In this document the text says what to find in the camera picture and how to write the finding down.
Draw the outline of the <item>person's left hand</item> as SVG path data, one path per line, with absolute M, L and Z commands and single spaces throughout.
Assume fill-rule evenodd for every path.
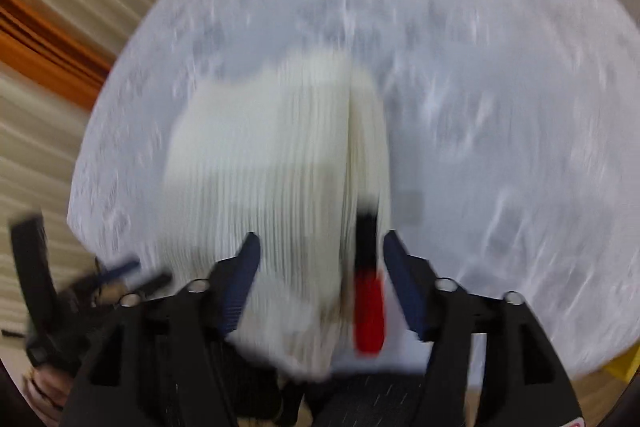
M 23 395 L 44 425 L 58 427 L 73 384 L 70 375 L 43 364 L 23 376 Z

